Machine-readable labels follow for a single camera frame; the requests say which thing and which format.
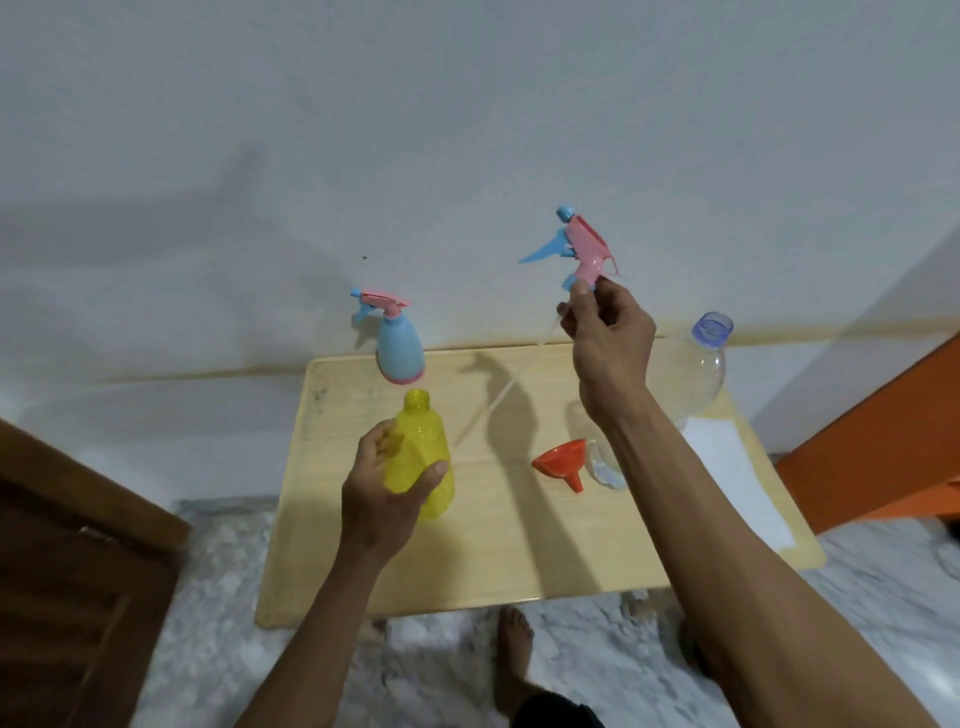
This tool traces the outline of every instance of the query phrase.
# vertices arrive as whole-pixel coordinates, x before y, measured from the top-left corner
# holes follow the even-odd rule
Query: funnel
[[[578,475],[587,462],[587,441],[573,440],[549,449],[531,463],[547,477],[561,477],[574,493],[583,493],[584,484]]]

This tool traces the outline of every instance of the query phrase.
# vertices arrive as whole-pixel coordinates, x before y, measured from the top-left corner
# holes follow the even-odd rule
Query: bottle
[[[403,396],[403,409],[396,415],[396,427],[388,443],[383,482],[394,493],[405,493],[423,470],[438,460],[450,461],[444,421],[430,408],[425,389],[411,389]],[[453,465],[420,509],[420,520],[440,516],[453,500]]]
[[[689,333],[659,339],[647,366],[647,389],[677,429],[703,412],[716,399],[727,373],[724,345],[733,331],[729,316],[711,311]],[[599,432],[588,448],[593,477],[613,488],[627,483],[610,443]]]
[[[417,330],[403,315],[409,301],[383,291],[354,288],[353,298],[360,299],[360,310],[353,314],[355,325],[363,321],[375,308],[383,309],[383,323],[376,337],[376,365],[380,374],[393,384],[413,384],[426,367],[423,344]]]

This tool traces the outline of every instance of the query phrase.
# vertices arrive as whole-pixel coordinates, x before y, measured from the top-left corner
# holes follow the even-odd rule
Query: table top
[[[530,461],[584,436],[569,344],[428,352],[412,387],[386,381],[372,356],[316,359],[307,367],[260,588],[256,622],[291,627],[306,614],[340,538],[340,488],[359,438],[393,417],[407,389],[430,393],[452,451],[456,496],[410,543],[373,590],[371,617],[422,614],[556,596],[665,586],[668,581],[630,493],[596,483],[584,492],[537,473]],[[489,416],[487,404],[530,362]],[[757,478],[797,545],[796,569],[824,554],[766,457],[722,390],[702,415],[732,420]]]

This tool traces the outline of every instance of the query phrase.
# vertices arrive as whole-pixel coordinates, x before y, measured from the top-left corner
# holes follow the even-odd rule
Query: wooden door
[[[956,513],[948,484],[960,474],[960,335],[786,455],[777,471],[815,533],[868,514],[930,515],[932,500],[933,510]]]
[[[129,723],[188,530],[0,422],[0,725]]]

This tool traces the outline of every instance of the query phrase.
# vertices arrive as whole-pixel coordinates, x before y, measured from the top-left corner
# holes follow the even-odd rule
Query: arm
[[[749,726],[936,726],[870,646],[740,518],[646,390],[656,326],[600,279],[561,304],[603,429],[710,670]]]
[[[360,440],[344,483],[343,527],[333,567],[237,728],[333,725],[376,578],[410,539],[420,507],[448,467],[434,463],[406,493],[389,492],[380,466],[392,425],[380,423]]]

